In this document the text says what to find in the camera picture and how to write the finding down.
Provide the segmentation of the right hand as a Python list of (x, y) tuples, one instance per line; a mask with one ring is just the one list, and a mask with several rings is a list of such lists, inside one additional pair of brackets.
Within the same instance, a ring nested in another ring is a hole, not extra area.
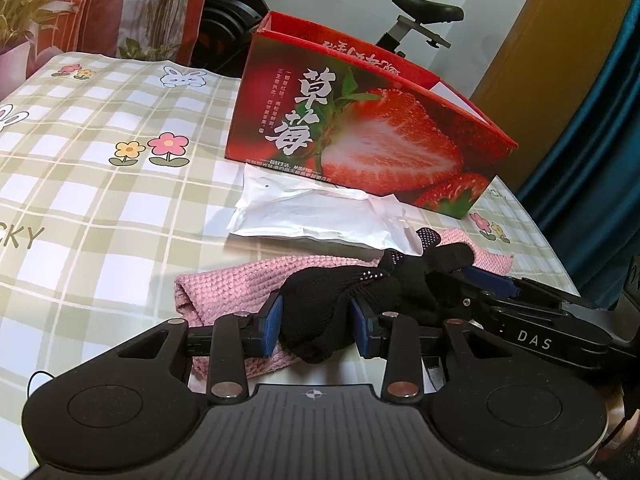
[(608, 428), (592, 464), (611, 466), (619, 462), (627, 465), (634, 460), (634, 448), (639, 445), (639, 412), (626, 417), (620, 390), (603, 390), (601, 396), (608, 411)]

